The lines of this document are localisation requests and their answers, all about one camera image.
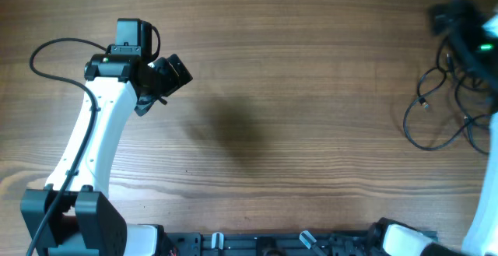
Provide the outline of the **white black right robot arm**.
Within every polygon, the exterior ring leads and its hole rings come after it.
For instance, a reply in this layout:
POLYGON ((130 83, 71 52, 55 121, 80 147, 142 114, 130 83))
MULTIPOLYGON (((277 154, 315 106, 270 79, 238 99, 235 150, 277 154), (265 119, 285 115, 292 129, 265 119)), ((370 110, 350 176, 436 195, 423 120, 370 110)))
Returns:
POLYGON ((464 135, 471 147, 487 156, 482 190, 461 255, 497 253, 497 18, 486 15, 470 0, 452 0, 427 10, 430 29, 442 38, 432 68, 416 83, 416 97, 407 106, 402 130, 417 149, 438 151, 464 135), (454 84, 454 102, 463 115, 461 127, 438 146, 420 145, 411 136, 408 119, 415 105, 429 106, 428 97, 447 81, 454 84), (486 94, 489 112, 473 115, 461 102, 461 91, 486 94))

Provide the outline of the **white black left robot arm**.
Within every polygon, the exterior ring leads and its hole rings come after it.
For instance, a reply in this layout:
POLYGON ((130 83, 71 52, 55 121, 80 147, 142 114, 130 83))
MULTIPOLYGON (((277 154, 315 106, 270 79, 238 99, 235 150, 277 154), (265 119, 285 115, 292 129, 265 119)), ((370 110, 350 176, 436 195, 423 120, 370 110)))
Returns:
POLYGON ((192 79, 176 55, 160 56, 160 35, 141 19, 119 19, 116 40, 84 69, 84 99, 68 145, 21 213, 29 254, 177 255, 161 225, 133 225, 109 201, 110 170, 131 114, 144 115, 192 79))

